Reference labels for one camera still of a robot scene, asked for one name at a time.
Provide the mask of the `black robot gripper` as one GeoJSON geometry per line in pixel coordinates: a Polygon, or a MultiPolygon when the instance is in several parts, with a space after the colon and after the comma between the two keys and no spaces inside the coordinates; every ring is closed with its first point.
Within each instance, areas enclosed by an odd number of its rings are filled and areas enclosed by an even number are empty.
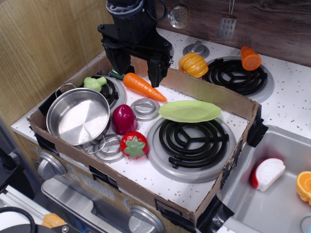
{"type": "Polygon", "coordinates": [[[156,22],[145,11],[130,17],[113,16],[113,24],[101,24],[105,53],[114,70],[122,75],[131,65],[131,56],[147,61],[152,87],[159,87],[167,76],[171,58],[171,43],[160,36],[156,22]]]}

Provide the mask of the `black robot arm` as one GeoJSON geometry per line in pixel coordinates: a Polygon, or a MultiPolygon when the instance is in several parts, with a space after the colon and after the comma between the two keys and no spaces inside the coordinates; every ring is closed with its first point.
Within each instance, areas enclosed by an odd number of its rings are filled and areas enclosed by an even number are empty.
{"type": "Polygon", "coordinates": [[[105,53],[118,74],[124,74],[131,65],[131,57],[147,61],[148,77],[152,87],[158,87],[170,67],[172,44],[156,30],[164,20],[156,15],[153,0],[108,0],[106,9],[113,18],[112,24],[101,24],[105,53]]]}

